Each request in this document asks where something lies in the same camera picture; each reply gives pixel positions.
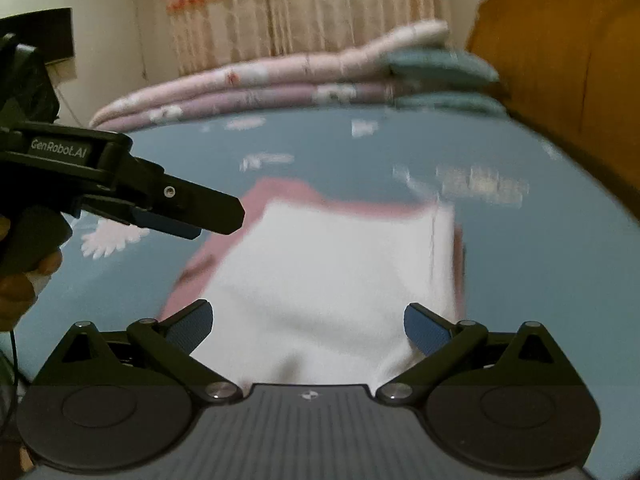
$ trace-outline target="stack of blankets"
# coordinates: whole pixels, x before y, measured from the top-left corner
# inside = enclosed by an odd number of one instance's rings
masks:
[[[338,54],[295,54],[226,65],[133,92],[99,110],[90,126],[130,132],[247,110],[391,104],[399,96],[442,85],[424,78],[394,77],[388,55],[411,48],[443,48],[448,35],[446,22],[427,20]]]

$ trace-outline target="folded blanket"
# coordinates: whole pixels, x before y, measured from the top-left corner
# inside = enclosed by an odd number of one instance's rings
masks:
[[[397,97],[438,89],[438,83],[391,79],[321,85],[285,84],[265,88],[228,90],[120,116],[103,122],[97,128],[110,132],[130,132],[155,124],[191,121],[220,114],[267,108],[392,104]]]
[[[99,110],[90,126],[97,128],[117,117],[226,89],[379,78],[389,74],[385,59],[389,52],[410,46],[442,45],[448,34],[446,22],[428,20],[398,27],[362,47],[338,54],[268,57],[226,65],[133,92]]]
[[[450,206],[328,202],[273,178],[242,204],[245,227],[209,237],[162,318],[206,298],[214,325],[192,356],[245,392],[256,382],[375,391],[422,358],[404,335],[408,303],[463,316]]]

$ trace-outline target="white pattern on sheet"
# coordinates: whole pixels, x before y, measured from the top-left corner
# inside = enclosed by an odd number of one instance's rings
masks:
[[[259,61],[237,65],[226,76],[236,86],[264,86],[269,83],[269,71]]]
[[[521,180],[500,176],[498,171],[474,166],[463,168],[436,168],[436,177],[442,183],[444,196],[478,198],[487,203],[520,207],[529,193],[529,184]]]
[[[440,199],[438,191],[433,186],[420,182],[419,180],[415,180],[411,174],[409,174],[409,169],[407,167],[394,166],[392,174],[394,179],[406,184],[411,192],[422,202],[432,202],[433,200],[437,201]]]
[[[125,97],[121,97],[113,102],[113,107],[118,111],[124,111],[127,107],[135,106],[138,104],[140,97],[137,94],[131,94]]]
[[[161,108],[156,108],[155,110],[149,111],[149,120],[153,124],[165,124],[176,119],[179,119],[182,116],[182,108],[178,105],[168,105],[163,106]]]
[[[540,144],[542,144],[542,149],[545,150],[551,160],[562,159],[562,152],[554,144],[545,139],[540,140]]]
[[[351,121],[351,137],[354,139],[373,135],[377,129],[378,121],[366,121],[363,119],[354,119]]]
[[[92,256],[94,260],[110,256],[113,251],[122,251],[127,244],[135,244],[140,238],[149,234],[149,229],[135,225],[124,225],[108,220],[98,219],[93,233],[82,236],[82,256]]]
[[[289,153],[252,153],[240,163],[240,171],[260,170],[263,164],[291,164],[294,160]]]
[[[249,116],[231,119],[226,122],[225,130],[251,130],[263,126],[267,122],[265,117]]]
[[[318,85],[312,95],[317,105],[349,104],[358,95],[353,84],[324,84]]]

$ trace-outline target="floral curtain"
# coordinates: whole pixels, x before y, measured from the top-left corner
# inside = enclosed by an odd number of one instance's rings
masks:
[[[183,75],[230,62],[335,52],[437,17],[437,0],[167,0]]]

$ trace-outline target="black cable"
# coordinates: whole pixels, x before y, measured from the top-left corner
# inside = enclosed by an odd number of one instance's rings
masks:
[[[15,333],[11,330],[11,352],[14,357],[14,394],[11,398],[11,404],[9,405],[9,411],[6,412],[6,418],[2,423],[2,428],[0,428],[0,441],[4,436],[4,432],[9,427],[9,423],[11,422],[12,416],[14,416],[14,411],[18,405],[18,351],[15,347]]]
[[[82,128],[82,123],[78,120],[78,117],[76,116],[76,114],[74,113],[73,109],[71,108],[71,106],[69,106],[69,103],[66,102],[66,98],[62,93],[62,90],[60,88],[58,88],[58,86],[60,85],[60,83],[62,83],[62,77],[60,76],[60,72],[58,72],[58,69],[55,65],[51,65],[53,67],[53,71],[56,73],[56,76],[58,78],[58,81],[56,81],[56,84],[53,85],[53,89],[56,92],[56,94],[58,95],[58,97],[60,98],[60,100],[65,104],[66,109],[69,110],[69,113],[71,114],[71,116],[74,118],[74,121],[76,122],[76,124],[78,125],[79,128]]]

